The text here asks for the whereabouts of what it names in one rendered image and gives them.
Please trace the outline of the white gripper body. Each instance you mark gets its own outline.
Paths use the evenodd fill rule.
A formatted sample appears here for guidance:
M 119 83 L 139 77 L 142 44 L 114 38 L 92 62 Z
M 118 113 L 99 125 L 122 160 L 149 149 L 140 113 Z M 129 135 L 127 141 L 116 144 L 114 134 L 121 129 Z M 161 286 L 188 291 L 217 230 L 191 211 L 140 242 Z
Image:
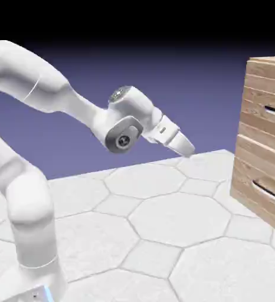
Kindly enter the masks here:
M 169 142 L 168 148 L 183 157 L 191 157 L 195 153 L 195 146 L 182 132 L 178 132 L 174 136 Z

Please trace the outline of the light wood drawer front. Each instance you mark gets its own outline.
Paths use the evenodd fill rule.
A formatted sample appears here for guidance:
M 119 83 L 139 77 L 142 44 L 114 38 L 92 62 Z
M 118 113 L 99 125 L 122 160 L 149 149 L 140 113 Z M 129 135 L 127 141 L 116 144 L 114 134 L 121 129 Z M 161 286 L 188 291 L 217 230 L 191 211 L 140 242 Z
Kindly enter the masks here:
M 255 189 L 252 180 L 275 193 L 275 148 L 239 134 L 230 195 L 275 229 L 275 200 Z
M 275 57 L 254 57 L 245 68 L 240 121 L 275 137 Z

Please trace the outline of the light wood cabinet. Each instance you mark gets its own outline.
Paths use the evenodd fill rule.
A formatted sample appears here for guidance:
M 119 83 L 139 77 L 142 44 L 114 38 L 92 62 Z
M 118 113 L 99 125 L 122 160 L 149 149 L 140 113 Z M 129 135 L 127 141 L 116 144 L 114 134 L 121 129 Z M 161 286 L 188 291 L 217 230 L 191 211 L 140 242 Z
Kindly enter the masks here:
M 246 64 L 230 195 L 275 229 L 275 56 Z

